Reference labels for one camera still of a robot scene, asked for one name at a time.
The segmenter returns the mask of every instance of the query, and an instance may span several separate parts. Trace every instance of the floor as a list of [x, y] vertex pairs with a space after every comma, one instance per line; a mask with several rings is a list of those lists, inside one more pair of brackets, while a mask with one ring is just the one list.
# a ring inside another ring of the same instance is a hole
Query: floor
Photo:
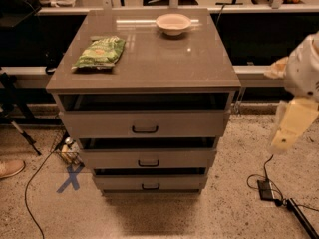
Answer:
[[[261, 201], [258, 191], [246, 183], [251, 174], [264, 175], [275, 108], [276, 104], [247, 105], [240, 116], [230, 116], [201, 194], [103, 196], [88, 169], [72, 173], [74, 184], [68, 183], [68, 165], [56, 153], [50, 155], [60, 127], [23, 126], [36, 139], [35, 146], [42, 152], [38, 156], [14, 127], [1, 124], [0, 159], [24, 159], [26, 168], [0, 180], [0, 238], [42, 238], [25, 205], [25, 190], [33, 176], [27, 203], [47, 239], [309, 238], [292, 212]], [[285, 198], [317, 209], [318, 135], [316, 121], [293, 148], [275, 155], [266, 166]], [[252, 177], [250, 185], [256, 186], [258, 178]], [[300, 209], [318, 232], [319, 212]]]

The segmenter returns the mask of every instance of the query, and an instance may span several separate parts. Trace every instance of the blue tape cross mark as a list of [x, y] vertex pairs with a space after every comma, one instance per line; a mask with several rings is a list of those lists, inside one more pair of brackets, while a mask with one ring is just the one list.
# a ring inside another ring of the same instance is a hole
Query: blue tape cross mark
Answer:
[[78, 190], [80, 188], [79, 182], [77, 180], [77, 175], [82, 171], [84, 166], [80, 165], [75, 171], [72, 168], [72, 165], [67, 167], [69, 178], [62, 184], [62, 186], [57, 190], [57, 193], [62, 193], [69, 184], [72, 183], [74, 190]]

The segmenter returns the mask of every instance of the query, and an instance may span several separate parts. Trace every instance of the green chip bag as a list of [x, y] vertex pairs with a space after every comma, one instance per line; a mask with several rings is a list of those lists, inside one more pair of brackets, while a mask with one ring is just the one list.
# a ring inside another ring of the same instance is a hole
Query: green chip bag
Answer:
[[109, 69], [119, 59], [125, 45], [125, 40], [113, 36], [94, 41], [73, 65], [72, 71], [77, 69]]

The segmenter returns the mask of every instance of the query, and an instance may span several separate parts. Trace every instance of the white robot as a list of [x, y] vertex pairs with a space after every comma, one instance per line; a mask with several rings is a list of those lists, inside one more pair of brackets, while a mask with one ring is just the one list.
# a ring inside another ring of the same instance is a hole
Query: white robot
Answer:
[[307, 36], [289, 55], [272, 64], [265, 76], [281, 78], [285, 89], [294, 95], [280, 102], [270, 153], [290, 148], [319, 116], [319, 31]]

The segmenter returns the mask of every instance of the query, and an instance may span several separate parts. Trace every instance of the cabinet top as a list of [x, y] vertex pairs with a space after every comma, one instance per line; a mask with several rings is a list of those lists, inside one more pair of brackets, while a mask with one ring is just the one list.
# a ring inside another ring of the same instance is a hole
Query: cabinet top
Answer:
[[[156, 18], [179, 13], [191, 20], [188, 32], [169, 37]], [[109, 73], [73, 73], [71, 68], [94, 36], [126, 40]], [[240, 86], [206, 9], [91, 11], [52, 76], [51, 93], [169, 92], [237, 89]]]

